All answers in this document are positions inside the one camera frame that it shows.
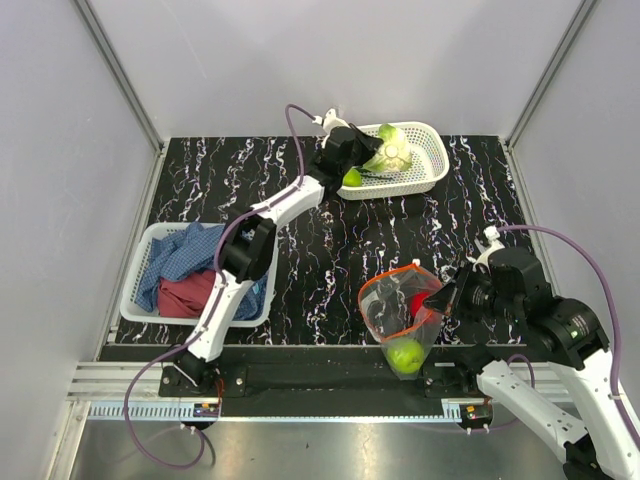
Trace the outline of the clear zip top bag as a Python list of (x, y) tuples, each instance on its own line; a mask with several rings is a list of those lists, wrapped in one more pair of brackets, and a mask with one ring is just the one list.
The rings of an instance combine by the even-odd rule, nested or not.
[[(437, 340), (443, 324), (443, 315), (432, 311), (429, 317), (412, 318), (409, 312), (411, 298), (427, 291), (430, 295), (442, 287), (440, 280), (424, 269), (415, 259), (410, 264), (389, 270), (368, 280), (359, 290), (358, 306), (364, 323), (381, 347), (389, 365), (386, 352), (399, 339), (413, 339), (421, 343), (426, 358)], [(414, 374), (396, 373), (402, 381), (415, 380), (421, 369)]]

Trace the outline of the fake green white cabbage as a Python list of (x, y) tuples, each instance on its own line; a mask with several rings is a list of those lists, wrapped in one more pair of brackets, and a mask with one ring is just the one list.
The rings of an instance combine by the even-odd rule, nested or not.
[(374, 158), (362, 167), (364, 170), (372, 173), (399, 173), (411, 168), (411, 148), (401, 128), (382, 124), (378, 128), (378, 138), (383, 140), (383, 145)]

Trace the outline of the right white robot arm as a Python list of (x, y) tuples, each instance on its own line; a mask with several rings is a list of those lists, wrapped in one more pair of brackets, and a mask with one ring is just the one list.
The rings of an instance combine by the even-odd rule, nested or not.
[(639, 446), (632, 434), (639, 420), (615, 404), (620, 384), (604, 329), (585, 303), (553, 294), (534, 255), (498, 248), (480, 262), (462, 265), (422, 307), (458, 319), (515, 324), (564, 385), (579, 415), (569, 415), (522, 383), (485, 346), (463, 355), (453, 374), (457, 390), (501, 403), (554, 452), (569, 479), (638, 478)]

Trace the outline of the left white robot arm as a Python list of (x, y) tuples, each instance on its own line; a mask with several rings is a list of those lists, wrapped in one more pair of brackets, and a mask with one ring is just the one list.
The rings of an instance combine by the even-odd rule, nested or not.
[(194, 330), (173, 354), (181, 384), (196, 396), (215, 386), (209, 366), (222, 353), (224, 340), (245, 294), (266, 275), (278, 232), (304, 212), (337, 194), (344, 176), (371, 160), (383, 140), (353, 124), (334, 128), (300, 174), (281, 192), (253, 204), (229, 220), (214, 256), (213, 289)]

